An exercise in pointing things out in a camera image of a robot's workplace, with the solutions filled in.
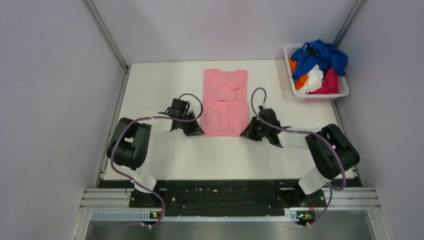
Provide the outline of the pink t-shirt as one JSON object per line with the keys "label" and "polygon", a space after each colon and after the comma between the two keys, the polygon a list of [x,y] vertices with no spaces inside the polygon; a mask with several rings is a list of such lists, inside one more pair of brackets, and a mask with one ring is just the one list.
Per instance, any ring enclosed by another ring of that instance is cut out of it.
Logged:
{"label": "pink t-shirt", "polygon": [[223,71],[217,68],[203,72],[203,113],[200,127],[205,137],[236,137],[249,124],[247,101],[248,71]]}

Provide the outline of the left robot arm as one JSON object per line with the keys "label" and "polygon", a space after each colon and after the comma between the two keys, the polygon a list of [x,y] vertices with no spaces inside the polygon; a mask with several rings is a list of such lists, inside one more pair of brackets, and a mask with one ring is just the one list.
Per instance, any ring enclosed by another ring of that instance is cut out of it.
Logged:
{"label": "left robot arm", "polygon": [[121,118],[109,141],[106,156],[110,159],[112,169],[130,179],[134,189],[142,192],[141,200],[149,207],[160,202],[160,193],[155,190],[157,180],[145,166],[148,156],[150,138],[162,133],[182,130],[187,137],[202,136],[197,119],[203,113],[195,115],[190,110],[190,103],[174,98],[171,106],[157,115],[130,119]]}

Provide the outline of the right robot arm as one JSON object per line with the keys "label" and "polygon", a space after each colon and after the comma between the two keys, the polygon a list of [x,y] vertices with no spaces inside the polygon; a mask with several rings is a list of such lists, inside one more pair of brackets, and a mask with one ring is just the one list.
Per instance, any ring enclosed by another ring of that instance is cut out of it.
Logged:
{"label": "right robot arm", "polygon": [[313,132],[281,126],[276,113],[271,108],[259,108],[245,130],[242,138],[268,142],[279,148],[308,150],[314,167],[294,186],[293,200],[299,206],[307,206],[314,193],[330,183],[335,177],[342,177],[342,187],[346,186],[346,171],[360,162],[360,155],[348,138],[335,124],[328,124]]}

